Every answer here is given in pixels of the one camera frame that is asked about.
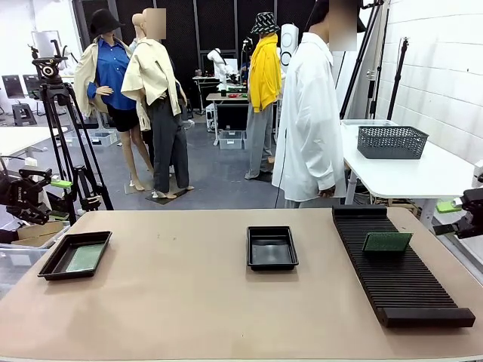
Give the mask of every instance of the cream jacket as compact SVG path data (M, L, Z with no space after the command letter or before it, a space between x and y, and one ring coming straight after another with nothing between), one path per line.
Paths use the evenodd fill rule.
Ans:
M89 83L95 83L96 81L97 55L99 53L97 42L99 41L99 38L99 36L95 38L93 43L84 51L74 74L74 91L78 107L86 117L89 117L94 109L97 109L99 112L107 113L107 106L102 101L99 94L96 94L93 100L89 100L87 94ZM126 50L128 58L131 58L132 52L129 47L119 39L115 38L115 40L119 44L122 44ZM141 130L150 130L151 124L142 103L137 103L136 111Z
M181 113L176 92L176 78L164 45L156 40L140 39L129 62L121 93L127 98L151 105L167 92L171 101L173 115Z

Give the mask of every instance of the black curtain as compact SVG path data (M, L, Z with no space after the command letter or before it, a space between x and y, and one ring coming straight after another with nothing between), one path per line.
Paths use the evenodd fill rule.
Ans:
M202 51L235 49L233 0L198 0L199 44Z
M257 44L258 35L250 34L250 31L255 25L257 14L264 11L273 12L273 0L238 0L238 48L240 51L242 51L243 39L247 36L253 39L254 47Z
M158 8L166 9L166 40L162 44L173 60L175 75L188 98L198 99L198 88L192 77L198 68L195 13L192 0L157 0Z
M278 26L293 23L299 28L300 40L314 4L314 0L278 0Z
M129 45L136 38L132 23L133 15L142 13L146 8L152 8L152 0L116 0L116 5L119 21L124 24L121 27L122 41Z

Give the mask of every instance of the black hat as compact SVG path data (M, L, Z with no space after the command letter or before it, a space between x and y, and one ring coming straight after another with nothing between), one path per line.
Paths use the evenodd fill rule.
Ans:
M255 25L251 29L252 34L270 34L277 32L280 28L275 23L275 16L273 13L265 12L259 13L255 19Z
M91 18L91 34L98 36L116 30L120 26L124 26L107 9L100 9L92 14Z

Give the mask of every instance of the ridged black mat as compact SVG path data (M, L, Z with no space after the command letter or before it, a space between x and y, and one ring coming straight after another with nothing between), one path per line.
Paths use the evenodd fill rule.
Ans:
M385 327L472 327L475 315L458 308L420 257L364 252L369 232L397 232L384 206L340 206L335 226L379 322Z

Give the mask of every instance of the desk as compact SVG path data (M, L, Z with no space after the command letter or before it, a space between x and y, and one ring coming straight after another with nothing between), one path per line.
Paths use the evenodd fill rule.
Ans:
M26 154L33 158L33 152L43 152L43 149L34 147L35 144L49 140L51 132L48 127L0 127L0 155L19 156Z
M215 77L193 77L193 81L195 81L196 86L198 87L199 93L199 110L200 114L202 115L205 112L205 107L203 106L203 94L202 94L202 86L201 84L209 83L209 84L219 84L220 80Z
M214 107L214 119L215 119L215 121L214 121L214 134L215 134L215 139L214 139L214 142L213 142L213 146L217 146L218 142L220 141L220 139L218 138L218 111L217 111L218 105L223 105L223 103L225 103L226 101L229 101L229 102L243 102L243 103L246 103L246 105L248 106L248 98L247 97L230 98L230 97L228 97L228 95L226 95L225 97L222 97L221 93L211 93L211 94L208 94L208 97L206 97L206 100L211 101L213 103L213 107ZM281 100L281 96L278 97L277 104L276 104L277 105L277 112L276 112L276 117L275 117L275 142L276 142L276 137L278 135L278 123L279 123L278 107L280 106L280 100Z
M359 178L378 198L423 199L421 222L429 228L438 199L460 197L472 189L474 166L431 142L426 142L420 160L367 159L357 150L358 127L365 122L349 120L342 126L344 159L352 170L346 204L353 203Z
M0 301L0 356L33 360L475 360L483 288L407 210L396 227L441 285L476 316L463 330L380 326L328 209L98 211L68 233L111 230L93 278L37 278ZM206 228L218 220L216 230ZM246 266L249 225L289 225L294 272Z

